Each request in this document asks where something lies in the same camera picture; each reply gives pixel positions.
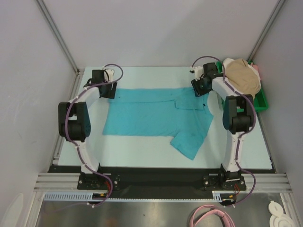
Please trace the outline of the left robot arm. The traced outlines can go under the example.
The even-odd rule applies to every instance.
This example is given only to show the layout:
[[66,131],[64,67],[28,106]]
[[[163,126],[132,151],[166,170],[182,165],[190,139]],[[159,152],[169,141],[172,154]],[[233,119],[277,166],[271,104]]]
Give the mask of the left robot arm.
[[94,189],[101,188],[105,183],[103,175],[96,173],[99,162],[92,154],[89,136],[91,122],[89,108],[98,99],[114,98],[117,81],[114,81],[113,69],[93,70],[92,76],[83,86],[81,92],[68,102],[58,104],[58,130],[61,137],[72,144],[80,160],[81,171],[92,173],[88,183]]

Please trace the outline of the teal polo shirt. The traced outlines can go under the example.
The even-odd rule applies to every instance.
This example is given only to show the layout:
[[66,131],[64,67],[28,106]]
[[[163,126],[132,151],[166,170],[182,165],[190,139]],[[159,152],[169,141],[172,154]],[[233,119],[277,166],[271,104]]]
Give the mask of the teal polo shirt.
[[103,135],[172,137],[171,146],[193,160],[213,121],[208,95],[190,87],[119,88],[109,101]]

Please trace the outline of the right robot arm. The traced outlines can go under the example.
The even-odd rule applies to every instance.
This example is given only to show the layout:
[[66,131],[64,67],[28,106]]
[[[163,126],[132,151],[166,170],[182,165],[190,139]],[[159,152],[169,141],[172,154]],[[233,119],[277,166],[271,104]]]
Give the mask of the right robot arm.
[[252,95],[238,91],[227,79],[225,71],[218,72],[215,63],[203,67],[192,66],[191,81],[196,97],[215,91],[225,100],[223,126],[227,131],[227,144],[224,161],[218,174],[218,184],[224,190],[231,189],[241,180],[241,153],[245,135],[252,131],[256,123],[256,112]]

